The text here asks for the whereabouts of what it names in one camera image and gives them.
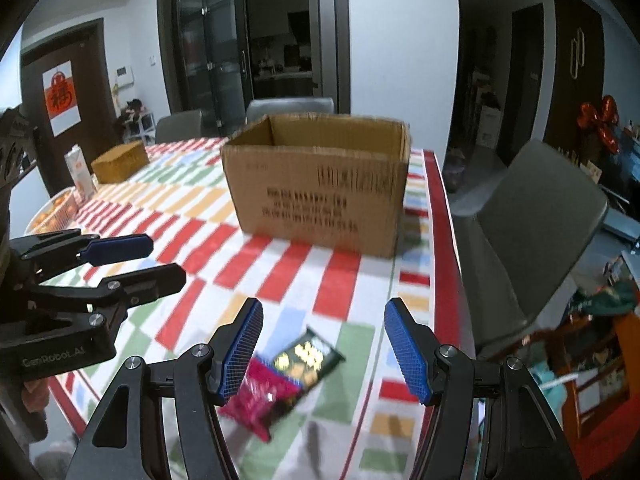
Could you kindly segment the red fu door poster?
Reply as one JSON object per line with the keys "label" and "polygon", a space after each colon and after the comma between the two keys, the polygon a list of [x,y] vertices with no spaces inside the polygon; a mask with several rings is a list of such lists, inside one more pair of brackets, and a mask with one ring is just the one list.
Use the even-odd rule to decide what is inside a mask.
{"label": "red fu door poster", "polygon": [[81,123],[72,61],[46,70],[42,76],[44,104],[53,136]]}

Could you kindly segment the white milk carton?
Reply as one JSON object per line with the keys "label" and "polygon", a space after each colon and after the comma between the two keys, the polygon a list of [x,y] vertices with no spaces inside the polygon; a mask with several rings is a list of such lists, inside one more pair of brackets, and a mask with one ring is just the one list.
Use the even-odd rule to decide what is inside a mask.
{"label": "white milk carton", "polygon": [[76,194],[81,205],[91,200],[96,195],[96,184],[89,171],[84,153],[78,144],[75,144],[64,156],[66,167],[70,173]]}

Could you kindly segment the red balloon decoration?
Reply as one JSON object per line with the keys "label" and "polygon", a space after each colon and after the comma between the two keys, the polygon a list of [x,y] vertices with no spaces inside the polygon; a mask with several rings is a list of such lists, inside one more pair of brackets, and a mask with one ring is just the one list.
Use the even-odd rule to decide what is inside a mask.
{"label": "red balloon decoration", "polygon": [[614,134],[614,128],[619,121],[617,103],[609,94],[602,98],[600,107],[590,102],[583,102],[577,117],[578,127],[582,130],[596,130],[602,144],[613,155],[620,152],[620,146]]}

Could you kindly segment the grey chair far middle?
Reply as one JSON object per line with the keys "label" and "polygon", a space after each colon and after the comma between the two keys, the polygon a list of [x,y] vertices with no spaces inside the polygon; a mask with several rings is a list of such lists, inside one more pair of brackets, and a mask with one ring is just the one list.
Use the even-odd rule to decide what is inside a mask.
{"label": "grey chair far middle", "polygon": [[245,122],[250,124],[266,115],[282,114],[334,114],[335,105],[331,98],[273,98],[253,100],[248,104]]}

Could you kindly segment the grey chair right side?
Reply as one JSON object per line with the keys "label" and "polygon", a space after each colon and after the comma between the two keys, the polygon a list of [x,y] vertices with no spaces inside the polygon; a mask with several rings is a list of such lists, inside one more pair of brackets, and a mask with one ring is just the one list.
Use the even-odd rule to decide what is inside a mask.
{"label": "grey chair right side", "polygon": [[574,292],[567,277],[607,212],[608,200],[590,177],[531,140],[483,206],[454,214],[479,358],[560,325]]}

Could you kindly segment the colourful checked tablecloth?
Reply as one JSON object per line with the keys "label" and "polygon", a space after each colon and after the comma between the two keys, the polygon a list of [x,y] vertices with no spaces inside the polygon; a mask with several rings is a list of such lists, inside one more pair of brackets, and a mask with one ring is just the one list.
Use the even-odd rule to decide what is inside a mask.
{"label": "colourful checked tablecloth", "polygon": [[426,421],[409,393],[383,328],[399,297],[437,336],[465,351],[454,284],[454,240],[434,154],[411,153],[405,214],[391,259],[244,234],[215,140],[160,144],[128,181],[105,185],[75,226],[101,235],[146,233],[152,255],[132,267],[179,263],[186,286],[138,307],[122,323],[117,354],[156,362],[206,341],[244,300],[264,307],[257,353],[273,358],[305,330],[343,361],[262,442],[232,420],[222,428],[244,479],[405,479]]}

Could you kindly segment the grey chair far left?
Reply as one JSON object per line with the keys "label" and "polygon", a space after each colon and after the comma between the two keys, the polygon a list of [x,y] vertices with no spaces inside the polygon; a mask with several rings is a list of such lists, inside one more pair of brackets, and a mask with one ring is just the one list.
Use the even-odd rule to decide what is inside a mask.
{"label": "grey chair far left", "polygon": [[201,110],[185,110],[160,118],[156,124],[155,142],[172,143],[203,136],[203,113]]}

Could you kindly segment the dark green snack packet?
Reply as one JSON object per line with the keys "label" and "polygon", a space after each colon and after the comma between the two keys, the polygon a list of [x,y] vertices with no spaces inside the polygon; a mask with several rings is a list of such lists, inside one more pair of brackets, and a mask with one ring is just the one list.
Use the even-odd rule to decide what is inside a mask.
{"label": "dark green snack packet", "polygon": [[344,361],[332,344],[307,328],[271,360],[271,366],[303,390],[310,390]]}

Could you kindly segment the basket of oranges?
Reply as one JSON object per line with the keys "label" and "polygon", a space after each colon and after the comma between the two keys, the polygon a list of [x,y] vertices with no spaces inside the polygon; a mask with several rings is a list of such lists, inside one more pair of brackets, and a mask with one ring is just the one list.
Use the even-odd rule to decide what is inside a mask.
{"label": "basket of oranges", "polygon": [[41,234],[67,229],[79,210],[77,192],[71,186],[51,197],[29,221],[24,235]]}

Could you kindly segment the glass sliding door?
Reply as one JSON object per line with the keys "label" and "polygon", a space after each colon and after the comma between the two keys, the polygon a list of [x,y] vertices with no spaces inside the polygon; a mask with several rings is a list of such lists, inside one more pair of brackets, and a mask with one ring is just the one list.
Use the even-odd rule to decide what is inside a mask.
{"label": "glass sliding door", "polygon": [[348,0],[156,0],[172,114],[197,110],[228,136],[259,100],[352,108]]}

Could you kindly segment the brown cardboard box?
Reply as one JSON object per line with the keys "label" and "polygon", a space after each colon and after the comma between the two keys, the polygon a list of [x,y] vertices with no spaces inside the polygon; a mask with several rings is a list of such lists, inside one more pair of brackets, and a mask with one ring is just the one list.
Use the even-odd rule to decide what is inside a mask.
{"label": "brown cardboard box", "polygon": [[243,232],[390,258],[411,148],[404,122],[266,115],[220,150]]}

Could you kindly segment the grey chair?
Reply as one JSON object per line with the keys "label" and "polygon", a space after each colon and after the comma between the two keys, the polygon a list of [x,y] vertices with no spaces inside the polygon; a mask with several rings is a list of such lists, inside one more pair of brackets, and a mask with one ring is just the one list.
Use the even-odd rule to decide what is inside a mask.
{"label": "grey chair", "polygon": [[335,105],[331,98],[273,98],[253,100],[248,104],[245,122],[250,124],[266,115],[282,114],[334,114]]}
{"label": "grey chair", "polygon": [[203,136],[203,113],[201,110],[185,110],[160,118],[156,124],[155,142],[172,143]]}
{"label": "grey chair", "polygon": [[574,292],[567,277],[607,212],[608,200],[590,177],[531,140],[483,206],[454,214],[479,358],[560,325]]}

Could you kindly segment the orange wooden stool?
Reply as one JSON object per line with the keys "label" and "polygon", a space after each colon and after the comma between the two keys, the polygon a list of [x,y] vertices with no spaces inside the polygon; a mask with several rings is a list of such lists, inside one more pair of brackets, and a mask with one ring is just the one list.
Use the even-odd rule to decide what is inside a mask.
{"label": "orange wooden stool", "polygon": [[561,426],[582,478],[639,477],[639,313],[573,314],[556,330],[527,336],[540,344],[562,390]]}

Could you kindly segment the pink snack packet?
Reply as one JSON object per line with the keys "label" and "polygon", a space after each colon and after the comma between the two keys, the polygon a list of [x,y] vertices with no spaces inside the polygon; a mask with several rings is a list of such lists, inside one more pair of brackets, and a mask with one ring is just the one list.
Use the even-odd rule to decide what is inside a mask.
{"label": "pink snack packet", "polygon": [[238,392],[218,413],[268,443],[271,426],[292,408],[302,392],[298,382],[253,356]]}

